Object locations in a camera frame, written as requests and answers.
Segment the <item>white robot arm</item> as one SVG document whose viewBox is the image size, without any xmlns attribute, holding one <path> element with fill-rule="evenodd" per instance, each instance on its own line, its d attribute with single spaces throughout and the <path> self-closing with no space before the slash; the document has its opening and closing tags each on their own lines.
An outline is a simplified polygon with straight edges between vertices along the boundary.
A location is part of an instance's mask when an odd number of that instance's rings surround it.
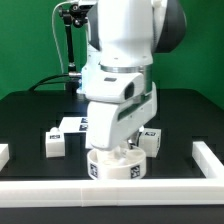
<svg viewBox="0 0 224 224">
<path fill-rule="evenodd" d="M 87 24 L 88 135 L 93 147 L 111 150 L 155 116 L 153 55 L 179 45 L 186 17 L 179 0 L 95 0 Z"/>
</svg>

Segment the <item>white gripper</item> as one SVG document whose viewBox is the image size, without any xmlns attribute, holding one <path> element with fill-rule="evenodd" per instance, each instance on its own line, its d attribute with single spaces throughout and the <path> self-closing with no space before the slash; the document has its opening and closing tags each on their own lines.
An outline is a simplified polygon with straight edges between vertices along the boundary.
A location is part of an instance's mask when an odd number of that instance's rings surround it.
<svg viewBox="0 0 224 224">
<path fill-rule="evenodd" d="M 94 148 L 111 150 L 128 139 L 128 147 L 139 146 L 141 126 L 157 111 L 154 83 L 145 92 L 144 76 L 137 73 L 100 72 L 86 87 L 89 100 L 88 134 Z"/>
</svg>

